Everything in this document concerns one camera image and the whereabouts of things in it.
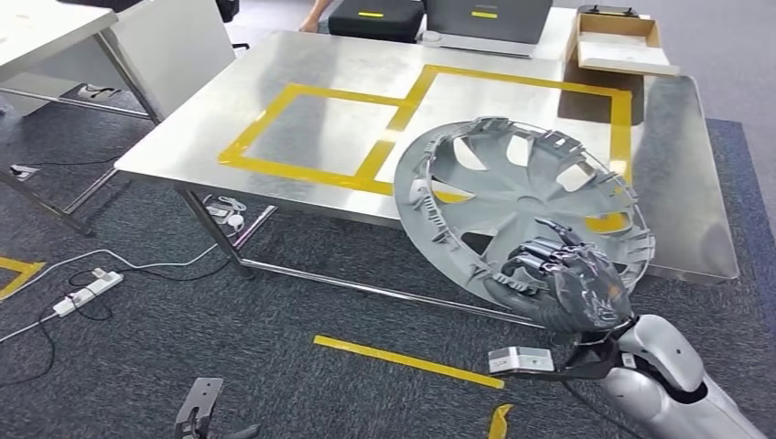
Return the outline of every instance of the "black cable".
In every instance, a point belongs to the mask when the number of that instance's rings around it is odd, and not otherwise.
[[[54,343],[54,338],[51,336],[51,334],[47,331],[46,327],[44,326],[46,324],[46,322],[44,322],[43,319],[46,317],[46,313],[49,311],[49,309],[51,309],[51,307],[53,305],[55,305],[60,300],[62,300],[63,297],[64,298],[69,298],[72,301],[72,294],[79,292],[81,290],[81,288],[84,288],[84,286],[80,286],[78,289],[73,290],[73,291],[71,291],[71,292],[69,292],[67,294],[64,294],[61,297],[58,297],[57,300],[55,300],[55,301],[51,302],[50,304],[46,305],[46,307],[44,307],[43,310],[40,311],[40,314],[38,315],[38,327],[40,328],[40,332],[43,333],[43,336],[48,341],[48,345],[51,346],[51,350],[50,350],[51,353],[48,356],[48,363],[46,364],[46,367],[40,373],[37,373],[37,374],[33,375],[32,377],[25,378],[23,380],[16,380],[16,381],[11,381],[11,382],[0,383],[0,389],[2,389],[4,387],[7,387],[7,386],[13,386],[13,385],[16,385],[16,384],[23,384],[25,382],[30,382],[32,380],[37,380],[38,378],[46,375],[47,373],[49,373],[51,371],[51,369],[54,367],[54,360],[57,357],[57,345],[56,345],[56,343]],[[75,311],[80,316],[82,316],[82,317],[84,317],[84,318],[86,318],[88,320],[95,321],[95,322],[103,322],[105,320],[108,320],[108,319],[112,318],[113,317],[113,310],[105,302],[103,302],[102,298],[100,296],[98,296],[97,294],[95,294],[94,291],[92,291],[92,290],[89,290],[89,291],[92,292],[92,294],[94,294],[94,298],[95,299],[99,299],[100,305],[102,305],[102,307],[105,308],[105,310],[107,311],[107,316],[105,316],[105,317],[89,316],[86,313],[84,313],[83,311],[81,311],[81,306],[78,306],[78,305],[76,305],[75,302],[73,302],[73,307],[75,308]]]
[[[107,311],[107,313],[108,313],[108,314],[107,314],[107,316],[105,316],[105,317],[95,317],[95,316],[88,316],[88,315],[84,314],[84,312],[83,312],[83,311],[81,311],[81,307],[80,307],[80,306],[78,306],[78,305],[76,305],[75,301],[73,301],[73,300],[72,300],[72,294],[73,294],[73,293],[78,293],[78,292],[81,290],[81,288],[83,288],[83,289],[85,289],[85,290],[88,290],[90,293],[94,294],[94,299],[95,299],[95,300],[98,300],[98,301],[100,302],[100,305],[101,305],[103,308],[105,308],[105,311]],[[65,297],[67,297],[67,298],[69,298],[69,299],[71,300],[71,302],[73,303],[73,307],[75,308],[75,311],[76,311],[78,314],[80,314],[80,315],[81,315],[81,317],[83,317],[83,318],[86,318],[87,320],[91,320],[92,322],[104,322],[105,320],[108,320],[108,319],[110,319],[111,317],[113,317],[113,310],[111,309],[111,307],[109,307],[109,306],[108,306],[108,305],[107,305],[107,304],[106,304],[106,303],[105,303],[105,302],[102,300],[102,297],[101,297],[101,296],[97,295],[97,294],[96,294],[94,291],[92,291],[92,289],[90,289],[90,288],[89,288],[89,286],[82,286],[82,287],[79,287],[79,288],[77,288],[77,289],[75,289],[75,290],[73,290],[73,291],[71,291],[71,292],[69,292],[69,293],[65,294],[64,296],[65,296]]]
[[[45,314],[48,312],[50,307],[54,304],[56,304],[60,299],[57,299],[56,302],[51,302],[50,304],[46,305],[45,308],[43,308],[42,311],[40,311],[40,314],[38,315],[38,327],[40,328],[40,332],[43,333],[43,337],[46,338],[48,341],[48,345],[51,346],[50,354],[48,355],[48,363],[46,367],[40,372],[32,377],[24,378],[23,380],[16,380],[16,381],[9,381],[9,382],[3,382],[0,383],[0,389],[3,389],[8,386],[14,386],[17,384],[23,384],[25,382],[30,382],[32,380],[37,380],[38,378],[46,375],[51,371],[51,368],[54,367],[54,358],[57,355],[57,346],[54,344],[54,338],[51,337],[51,334],[47,331],[46,327],[44,326],[46,322],[43,321],[44,318],[46,318]]]
[[[100,163],[108,163],[113,160],[121,158],[122,155],[106,158],[104,160],[95,160],[93,162],[38,162],[38,163],[16,163],[19,166],[80,166],[80,165],[99,165]]]
[[[204,279],[206,277],[210,277],[210,276],[213,276],[214,274],[220,273],[221,270],[223,270],[227,266],[229,266],[229,261],[224,262],[218,268],[216,268],[215,270],[213,270],[213,271],[211,271],[209,273],[204,273],[204,274],[200,274],[199,276],[194,276],[194,277],[189,277],[189,278],[172,277],[172,276],[168,276],[166,274],[152,272],[152,271],[147,270],[145,268],[127,268],[125,270],[119,270],[117,273],[137,272],[137,273],[142,273],[142,274],[148,274],[148,275],[151,275],[151,276],[161,277],[162,279],[167,279],[168,281],[173,281],[173,282],[193,282],[193,281],[198,281],[200,279]]]
[[[206,277],[213,276],[214,274],[220,273],[227,266],[229,266],[229,261],[226,261],[222,265],[219,265],[215,270],[213,270],[211,272],[200,274],[200,275],[197,275],[197,276],[194,276],[194,277],[186,277],[186,278],[172,277],[172,276],[169,276],[167,274],[152,272],[152,271],[150,271],[150,270],[148,270],[146,268],[126,268],[124,270],[117,271],[117,273],[141,273],[141,274],[147,274],[147,275],[150,275],[150,276],[160,277],[162,279],[166,279],[168,281],[173,281],[173,282],[193,282],[193,281],[198,281],[200,279],[204,279]],[[81,275],[87,274],[87,273],[91,274],[92,270],[82,270],[80,272],[75,273],[74,275],[72,275],[70,277],[70,279],[68,279],[68,284],[70,284],[71,286],[76,286],[76,287],[81,287],[81,288],[85,287],[85,286],[88,286],[91,282],[89,282],[87,284],[80,284],[80,283],[76,283],[75,282],[77,280],[76,278],[78,276],[81,276]]]
[[[563,387],[565,387],[565,388],[566,388],[566,390],[567,390],[569,393],[571,393],[571,395],[572,395],[572,396],[574,396],[575,398],[577,398],[577,400],[578,400],[579,402],[581,402],[581,403],[582,403],[582,405],[584,405],[585,407],[588,407],[588,408],[589,408],[589,409],[590,409],[592,412],[594,412],[594,413],[595,413],[595,414],[597,414],[598,416],[600,416],[600,417],[604,418],[605,420],[609,421],[610,423],[612,423],[613,425],[615,425],[617,428],[619,428],[619,429],[621,429],[623,432],[625,432],[625,433],[627,433],[627,434],[629,434],[629,435],[631,435],[631,436],[635,437],[636,439],[644,439],[644,437],[643,437],[643,436],[641,436],[641,435],[637,434],[636,432],[634,432],[633,430],[631,430],[630,428],[628,428],[628,427],[627,427],[625,424],[621,423],[620,421],[617,421],[616,419],[612,418],[611,416],[609,416],[609,415],[605,414],[604,412],[602,412],[601,410],[599,410],[599,409],[598,409],[598,407],[596,407],[595,405],[593,405],[593,403],[592,403],[592,402],[590,402],[590,401],[589,401],[587,398],[585,398],[584,396],[582,396],[582,394],[581,394],[581,393],[579,393],[578,391],[574,390],[574,388],[573,388],[573,387],[571,387],[570,385],[568,385],[568,383],[567,383],[567,382],[565,382],[565,381],[561,381],[560,383],[561,383],[561,384],[563,384]]]
[[[152,272],[152,271],[144,269],[144,268],[129,268],[129,269],[125,269],[125,270],[120,270],[117,273],[138,272],[138,273],[148,274],[148,275],[152,275],[152,276],[156,276],[156,277],[161,277],[162,279],[167,279],[169,281],[174,281],[174,282],[193,282],[193,281],[198,281],[200,279],[204,279],[204,278],[206,278],[208,276],[213,276],[214,274],[219,273],[221,270],[226,268],[228,265],[229,265],[229,261],[226,261],[221,266],[219,266],[218,268],[216,268],[215,270],[213,270],[211,272],[200,274],[200,275],[194,276],[194,277],[182,278],[182,279],[181,278],[175,278],[175,277],[167,276],[166,274],[162,274],[162,273]],[[83,270],[83,271],[77,272],[74,275],[72,275],[70,277],[70,279],[68,279],[68,284],[70,284],[73,287],[76,287],[76,289],[70,291],[69,293],[63,295],[62,297],[67,297],[70,300],[72,300],[72,295],[74,293],[79,292],[81,290],[81,288],[86,288],[87,290],[92,292],[92,294],[94,294],[94,299],[95,300],[99,300],[100,301],[100,305],[105,309],[105,311],[107,312],[107,315],[104,316],[104,317],[89,316],[89,315],[87,315],[86,313],[84,313],[81,310],[81,306],[78,306],[78,305],[75,304],[75,302],[73,302],[73,306],[75,307],[75,311],[80,316],[82,316],[82,317],[84,317],[84,318],[86,318],[88,320],[95,321],[95,322],[103,322],[103,321],[108,320],[108,319],[113,317],[113,310],[111,309],[111,307],[109,307],[102,300],[101,296],[97,295],[94,291],[89,289],[89,284],[91,284],[91,282],[89,282],[87,284],[77,284],[75,282],[76,277],[78,277],[78,276],[80,276],[82,274],[91,273],[91,272],[92,272],[92,270]],[[40,328],[40,331],[43,333],[43,336],[46,337],[46,340],[48,341],[48,344],[51,346],[51,350],[50,350],[51,354],[48,357],[48,363],[47,363],[46,367],[40,373],[38,373],[38,374],[36,374],[36,375],[34,375],[32,377],[25,378],[23,380],[17,380],[17,381],[10,381],[10,382],[5,382],[5,383],[0,383],[0,389],[2,389],[4,387],[7,387],[7,386],[13,386],[13,385],[16,385],[16,384],[22,384],[22,383],[25,383],[25,382],[30,382],[32,380],[37,380],[38,378],[40,378],[40,377],[46,375],[47,373],[49,373],[51,371],[51,369],[54,367],[54,359],[57,356],[57,346],[54,343],[54,338],[51,337],[51,334],[44,327],[45,322],[43,322],[42,320],[46,317],[45,314],[48,312],[48,310],[53,305],[58,303],[60,300],[61,300],[61,298],[58,298],[56,301],[51,302],[50,304],[46,305],[46,307],[43,308],[43,310],[40,312],[40,315],[38,316],[38,327]]]

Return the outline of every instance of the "person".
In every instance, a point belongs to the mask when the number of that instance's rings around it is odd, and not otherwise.
[[[315,4],[310,9],[307,17],[299,26],[300,32],[318,32],[318,23],[323,13],[329,9],[333,10],[342,3],[343,0],[315,0]]]

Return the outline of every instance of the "white cable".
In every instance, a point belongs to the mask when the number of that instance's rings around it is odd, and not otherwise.
[[[243,203],[237,201],[237,198],[220,196],[219,201],[232,205],[232,208],[238,212],[245,212],[248,209]]]
[[[227,238],[231,238],[234,235],[235,235],[235,233],[231,233],[231,234],[229,234],[227,236]],[[11,293],[11,294],[7,295],[6,297],[4,297],[3,300],[6,300],[8,297],[13,296],[14,294],[16,294],[16,293],[24,290],[25,288],[29,287],[31,284],[34,284],[35,282],[39,281],[43,276],[45,276],[46,274],[51,273],[51,271],[54,270],[55,268],[60,267],[60,266],[62,266],[64,264],[66,264],[66,263],[76,262],[76,261],[78,261],[80,259],[86,258],[88,256],[92,256],[93,254],[108,253],[111,256],[113,256],[114,258],[116,258],[119,261],[121,261],[124,264],[126,264],[127,266],[129,266],[131,268],[138,269],[138,270],[145,269],[145,268],[151,268],[151,267],[188,267],[189,265],[193,264],[194,262],[199,261],[200,259],[204,258],[206,254],[208,254],[210,251],[215,249],[217,246],[218,246],[218,244],[211,245],[206,251],[202,252],[199,256],[197,256],[196,258],[194,258],[194,259],[192,259],[191,261],[188,261],[188,262],[158,262],[158,263],[149,263],[149,264],[146,264],[146,265],[135,265],[135,264],[127,261],[123,257],[119,256],[118,254],[116,254],[114,252],[111,252],[110,250],[107,250],[107,249],[95,250],[93,252],[84,253],[84,254],[82,254],[80,256],[76,256],[74,258],[70,258],[67,261],[57,262],[54,265],[51,265],[46,271],[44,271],[43,273],[35,276],[35,279],[33,279],[33,280],[27,282],[26,284],[18,287],[13,293]]]
[[[11,338],[16,337],[18,335],[24,334],[25,332],[27,332],[28,330],[32,329],[33,327],[36,327],[36,326],[40,325],[43,322],[48,322],[49,320],[51,320],[52,318],[54,318],[56,316],[57,316],[57,313],[54,313],[51,316],[48,316],[46,318],[42,318],[42,319],[38,320],[37,322],[33,323],[32,325],[30,325],[28,327],[23,327],[23,328],[19,329],[17,332],[14,332],[12,334],[8,334],[7,336],[5,336],[3,338],[0,338],[0,343],[3,343],[5,341],[7,341],[7,340],[10,340]]]

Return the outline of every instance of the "extension cord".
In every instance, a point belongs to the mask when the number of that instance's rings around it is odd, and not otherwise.
[[[117,272],[106,273],[100,268],[95,269],[92,274],[97,277],[96,281],[81,288],[77,293],[70,294],[68,297],[54,305],[54,312],[57,313],[58,316],[64,317],[75,311],[77,307],[83,307],[94,297],[110,290],[124,279],[123,274]]]

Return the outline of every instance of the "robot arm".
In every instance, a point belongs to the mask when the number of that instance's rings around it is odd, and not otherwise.
[[[583,343],[556,368],[547,349],[489,354],[490,372],[529,380],[600,380],[612,404],[660,439],[766,439],[706,374],[686,338],[659,316],[635,316],[613,264],[569,228],[538,219],[561,241],[535,238],[502,267],[545,279],[549,291],[525,295],[496,282],[493,297],[547,329],[581,333]],[[592,351],[598,361],[587,361]]]

